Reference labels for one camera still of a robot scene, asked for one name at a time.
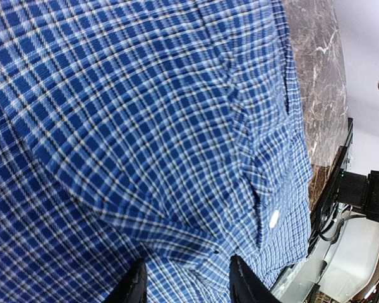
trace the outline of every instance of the blue cloth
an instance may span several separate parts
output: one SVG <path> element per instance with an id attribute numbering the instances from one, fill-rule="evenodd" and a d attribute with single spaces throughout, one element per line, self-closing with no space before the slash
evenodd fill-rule
<path id="1" fill-rule="evenodd" d="M 269 287 L 310 175 L 280 1 L 0 0 L 0 302 L 101 302 L 139 257 L 150 302 L 228 302 L 234 253 Z"/>

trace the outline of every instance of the button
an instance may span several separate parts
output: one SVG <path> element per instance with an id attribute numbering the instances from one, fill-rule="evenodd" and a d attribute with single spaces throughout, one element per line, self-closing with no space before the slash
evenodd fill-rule
<path id="1" fill-rule="evenodd" d="M 276 226 L 276 224 L 278 223 L 278 219 L 279 219 L 279 210 L 275 210 L 271 216 L 270 225 L 269 225 L 270 229 L 273 229 Z"/>

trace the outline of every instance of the white wall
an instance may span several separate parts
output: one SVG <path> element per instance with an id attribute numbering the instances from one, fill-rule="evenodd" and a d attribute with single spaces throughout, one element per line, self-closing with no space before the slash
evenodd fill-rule
<path id="1" fill-rule="evenodd" d="M 354 118 L 351 171 L 379 170 L 379 0 L 335 0 Z"/>

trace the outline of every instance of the checkered fabric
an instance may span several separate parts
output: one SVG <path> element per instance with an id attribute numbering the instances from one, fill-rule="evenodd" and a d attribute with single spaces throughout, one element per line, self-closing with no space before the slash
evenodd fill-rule
<path id="1" fill-rule="evenodd" d="M 0 0 L 0 302 L 101 302 L 140 257 L 150 302 L 229 302 L 234 253 L 269 287 L 310 174 L 280 1 Z"/>

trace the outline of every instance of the cable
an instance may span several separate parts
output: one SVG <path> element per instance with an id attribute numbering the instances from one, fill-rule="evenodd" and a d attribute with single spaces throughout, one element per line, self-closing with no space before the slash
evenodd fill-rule
<path id="1" fill-rule="evenodd" d="M 339 240 L 340 234 L 341 234 L 341 228 L 344 226 L 345 222 L 351 219 L 357 219 L 357 218 L 366 218 L 365 215 L 350 215 L 342 218 L 340 222 L 337 225 L 337 228 L 335 229 L 335 234 L 328 238 L 324 235 L 324 232 L 319 232 L 320 238 L 322 238 L 324 241 L 331 242 L 331 245 L 336 243 Z"/>

